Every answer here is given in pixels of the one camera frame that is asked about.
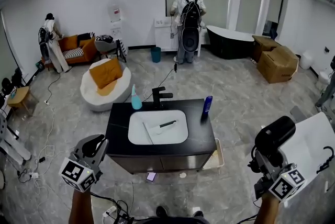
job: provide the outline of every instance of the soap dispenser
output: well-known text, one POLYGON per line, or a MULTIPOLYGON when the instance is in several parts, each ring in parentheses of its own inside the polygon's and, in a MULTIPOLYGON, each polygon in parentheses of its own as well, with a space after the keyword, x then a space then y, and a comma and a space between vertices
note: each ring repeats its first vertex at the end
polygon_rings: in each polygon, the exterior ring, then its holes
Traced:
POLYGON ((135 91, 135 85, 132 85, 132 91, 131 91, 131 105, 133 109, 140 109, 142 108, 142 101, 138 97, 135 91))

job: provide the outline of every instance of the black bathtub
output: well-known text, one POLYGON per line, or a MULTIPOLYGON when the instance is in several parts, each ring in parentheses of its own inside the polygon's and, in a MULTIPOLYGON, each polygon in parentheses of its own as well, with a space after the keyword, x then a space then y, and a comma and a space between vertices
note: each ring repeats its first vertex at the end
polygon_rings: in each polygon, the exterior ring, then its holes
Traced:
POLYGON ((243 59, 251 56, 254 49, 252 34, 206 26, 210 50, 223 59, 243 59))

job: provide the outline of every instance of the cardboard box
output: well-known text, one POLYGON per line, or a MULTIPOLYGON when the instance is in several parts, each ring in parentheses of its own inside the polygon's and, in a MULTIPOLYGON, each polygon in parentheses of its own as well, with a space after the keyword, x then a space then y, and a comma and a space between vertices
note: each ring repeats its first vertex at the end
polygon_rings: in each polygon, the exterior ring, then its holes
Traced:
POLYGON ((255 39, 255 48, 252 52, 252 59, 254 59, 256 62, 259 61, 262 52, 268 52, 272 51, 278 46, 281 46, 279 43, 276 41, 270 39, 269 37, 264 37, 264 36, 252 36, 255 39))
POLYGON ((270 83, 286 82, 298 69, 299 58, 286 46, 262 52, 257 69, 270 83))

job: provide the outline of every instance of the white tray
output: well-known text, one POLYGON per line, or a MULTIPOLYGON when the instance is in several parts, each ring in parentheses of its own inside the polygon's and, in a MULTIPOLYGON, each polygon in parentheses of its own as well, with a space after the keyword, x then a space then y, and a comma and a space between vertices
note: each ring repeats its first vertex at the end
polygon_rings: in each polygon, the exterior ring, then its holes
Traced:
POLYGON ((208 159, 207 163, 205 163, 203 170, 219 168, 224 166, 225 164, 220 140, 216 138, 215 143, 216 143, 216 151, 214 151, 212 156, 208 159))

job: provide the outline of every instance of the wooden side table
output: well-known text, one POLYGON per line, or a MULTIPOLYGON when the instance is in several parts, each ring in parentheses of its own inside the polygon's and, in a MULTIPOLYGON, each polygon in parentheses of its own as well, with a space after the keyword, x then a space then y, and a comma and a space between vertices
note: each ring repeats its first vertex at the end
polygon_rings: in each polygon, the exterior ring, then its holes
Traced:
POLYGON ((15 96, 13 98, 11 96, 9 97, 7 105, 12 108, 24 107, 27 113, 32 116, 32 113, 25 104, 25 100, 29 94, 38 102, 37 98, 31 94, 29 86, 25 86, 16 89, 15 96))

